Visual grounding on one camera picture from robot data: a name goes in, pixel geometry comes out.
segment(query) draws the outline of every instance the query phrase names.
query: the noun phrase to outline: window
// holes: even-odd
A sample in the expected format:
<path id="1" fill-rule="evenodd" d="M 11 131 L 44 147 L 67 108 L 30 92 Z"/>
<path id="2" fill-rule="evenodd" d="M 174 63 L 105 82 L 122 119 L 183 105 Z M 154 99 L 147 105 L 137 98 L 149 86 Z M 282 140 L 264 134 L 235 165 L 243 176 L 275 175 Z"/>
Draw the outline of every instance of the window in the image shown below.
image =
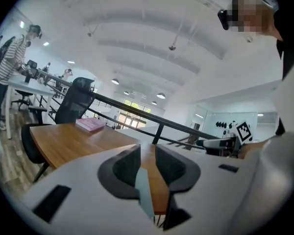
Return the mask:
<path id="1" fill-rule="evenodd" d="M 128 106 L 131 106 L 133 108 L 139 109 L 139 110 L 144 111 L 144 112 L 148 112 L 148 113 L 151 112 L 150 108 L 148 108 L 148 107 L 146 107 L 144 105 L 132 102 L 132 101 L 127 100 L 127 99 L 124 100 L 124 104 L 126 104 Z M 138 116 L 138 115 L 136 115 L 134 113 L 130 113 L 130 112 L 121 110 L 121 112 L 119 114 L 118 121 L 120 121 L 122 123 L 125 123 L 125 124 L 128 124 L 130 126 L 133 126 L 135 128 L 142 128 L 142 127 L 144 127 L 146 125 L 147 119 L 143 118 L 143 117 L 140 117 L 140 116 Z"/>

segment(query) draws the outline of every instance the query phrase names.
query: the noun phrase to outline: vr headset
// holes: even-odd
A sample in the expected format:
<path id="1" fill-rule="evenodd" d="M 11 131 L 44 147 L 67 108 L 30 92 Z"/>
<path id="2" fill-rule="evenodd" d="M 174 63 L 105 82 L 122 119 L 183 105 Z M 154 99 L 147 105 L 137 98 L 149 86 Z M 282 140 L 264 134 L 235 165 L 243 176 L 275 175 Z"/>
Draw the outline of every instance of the vr headset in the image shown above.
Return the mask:
<path id="1" fill-rule="evenodd" d="M 37 36 L 39 37 L 39 39 L 41 39 L 41 37 L 43 35 L 43 32 L 42 32 L 42 30 L 41 30 L 41 28 L 40 28 L 39 25 L 33 25 L 33 24 L 31 24 L 29 26 L 29 30 L 31 30 L 33 32 L 36 32 L 37 33 Z"/>
<path id="2" fill-rule="evenodd" d="M 266 0 L 261 0 L 261 1 L 270 6 L 270 4 Z M 228 30 L 230 26 L 238 26 L 239 31 L 244 31 L 244 29 L 241 29 L 240 26 L 238 25 L 238 20 L 239 20 L 238 0 L 232 0 L 231 7 L 229 10 L 221 9 L 218 12 L 218 18 L 224 30 Z"/>

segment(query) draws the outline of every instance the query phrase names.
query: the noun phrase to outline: wooden table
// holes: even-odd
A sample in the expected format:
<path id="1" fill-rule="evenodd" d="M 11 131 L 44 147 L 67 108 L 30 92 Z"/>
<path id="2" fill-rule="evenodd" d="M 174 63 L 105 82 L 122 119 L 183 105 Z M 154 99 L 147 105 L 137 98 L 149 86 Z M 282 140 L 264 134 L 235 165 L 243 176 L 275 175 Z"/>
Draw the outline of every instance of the wooden table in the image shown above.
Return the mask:
<path id="1" fill-rule="evenodd" d="M 30 133 L 49 165 L 61 165 L 94 153 L 130 144 L 141 145 L 141 167 L 148 171 L 150 193 L 155 214 L 165 214 L 169 189 L 156 166 L 155 146 L 142 143 L 110 127 L 88 132 L 70 124 L 31 127 Z"/>

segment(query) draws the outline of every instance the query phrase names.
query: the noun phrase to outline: striped shirt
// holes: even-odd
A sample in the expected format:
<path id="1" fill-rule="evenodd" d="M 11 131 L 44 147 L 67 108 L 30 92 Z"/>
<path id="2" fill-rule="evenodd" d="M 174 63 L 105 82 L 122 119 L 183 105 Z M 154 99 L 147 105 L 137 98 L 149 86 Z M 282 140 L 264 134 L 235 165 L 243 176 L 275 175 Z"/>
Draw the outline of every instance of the striped shirt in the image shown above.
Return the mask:
<path id="1" fill-rule="evenodd" d="M 10 44 L 4 58 L 0 63 L 0 83 L 7 85 L 8 80 L 13 74 L 16 66 L 12 65 L 6 58 L 16 58 L 18 61 L 24 58 L 26 51 L 26 40 L 25 36 L 21 35 L 15 38 Z"/>

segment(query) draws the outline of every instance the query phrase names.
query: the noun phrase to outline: sneaker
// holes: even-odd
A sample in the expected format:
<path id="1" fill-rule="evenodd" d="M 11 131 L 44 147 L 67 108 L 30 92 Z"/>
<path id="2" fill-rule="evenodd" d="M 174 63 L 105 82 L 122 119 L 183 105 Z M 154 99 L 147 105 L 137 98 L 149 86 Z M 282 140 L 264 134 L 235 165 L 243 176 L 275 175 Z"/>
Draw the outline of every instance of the sneaker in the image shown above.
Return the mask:
<path id="1" fill-rule="evenodd" d="M 0 121 L 0 130 L 3 130 L 3 131 L 6 130 L 6 127 L 3 121 Z"/>

